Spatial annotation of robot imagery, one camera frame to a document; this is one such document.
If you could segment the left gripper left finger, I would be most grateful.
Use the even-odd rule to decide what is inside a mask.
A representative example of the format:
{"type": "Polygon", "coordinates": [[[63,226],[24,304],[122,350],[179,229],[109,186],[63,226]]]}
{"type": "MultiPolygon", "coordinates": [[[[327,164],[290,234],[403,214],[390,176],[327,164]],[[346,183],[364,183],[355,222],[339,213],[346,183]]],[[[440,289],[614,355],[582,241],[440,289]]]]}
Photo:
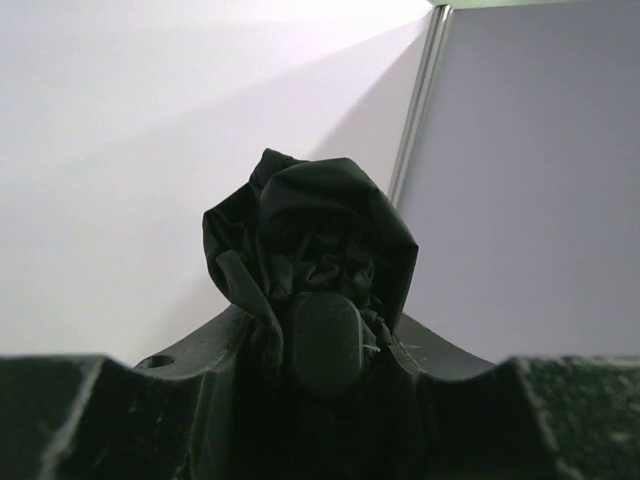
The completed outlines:
{"type": "Polygon", "coordinates": [[[135,367],[102,355],[1,361],[5,479],[226,479],[250,320],[235,306],[135,367]]]}

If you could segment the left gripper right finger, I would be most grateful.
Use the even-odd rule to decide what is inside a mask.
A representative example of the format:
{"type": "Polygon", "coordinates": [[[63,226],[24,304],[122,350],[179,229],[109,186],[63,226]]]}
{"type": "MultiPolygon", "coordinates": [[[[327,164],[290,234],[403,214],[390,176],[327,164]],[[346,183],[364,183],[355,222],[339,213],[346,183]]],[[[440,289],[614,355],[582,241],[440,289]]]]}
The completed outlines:
{"type": "Polygon", "coordinates": [[[407,479],[635,479],[639,361],[476,357],[403,316],[393,456],[407,479]]]}

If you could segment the black folding umbrella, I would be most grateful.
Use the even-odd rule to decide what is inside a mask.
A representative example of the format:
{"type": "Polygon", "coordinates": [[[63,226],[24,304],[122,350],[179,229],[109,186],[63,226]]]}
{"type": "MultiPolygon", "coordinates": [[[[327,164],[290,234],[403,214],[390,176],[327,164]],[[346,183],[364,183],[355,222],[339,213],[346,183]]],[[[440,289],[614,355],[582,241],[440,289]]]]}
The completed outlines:
{"type": "Polygon", "coordinates": [[[209,275],[251,320],[236,478],[405,479],[425,426],[394,330],[418,247],[352,160],[264,151],[203,217],[209,275]]]}

